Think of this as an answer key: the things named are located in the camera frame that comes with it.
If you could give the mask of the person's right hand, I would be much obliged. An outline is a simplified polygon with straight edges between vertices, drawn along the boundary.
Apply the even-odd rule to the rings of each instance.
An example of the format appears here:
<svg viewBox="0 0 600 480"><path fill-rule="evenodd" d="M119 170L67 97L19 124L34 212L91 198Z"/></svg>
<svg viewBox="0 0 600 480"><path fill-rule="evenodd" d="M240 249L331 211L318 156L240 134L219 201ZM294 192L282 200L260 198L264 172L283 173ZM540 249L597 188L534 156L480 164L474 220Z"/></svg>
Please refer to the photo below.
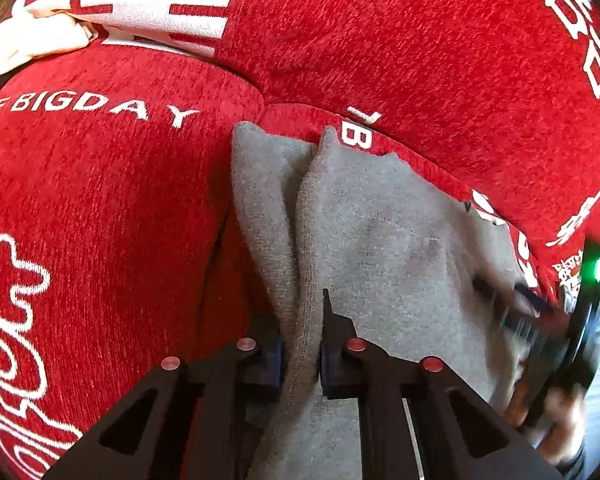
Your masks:
<svg viewBox="0 0 600 480"><path fill-rule="evenodd" d="M504 419L519 428L528 416L526 396L529 387L523 379L516 381L513 395L504 411ZM547 429L532 429L531 439L538 440L536 450L554 467L573 460L583 444L586 422L584 390L577 384L570 391L551 388L544 401L543 414L550 424Z"/></svg>

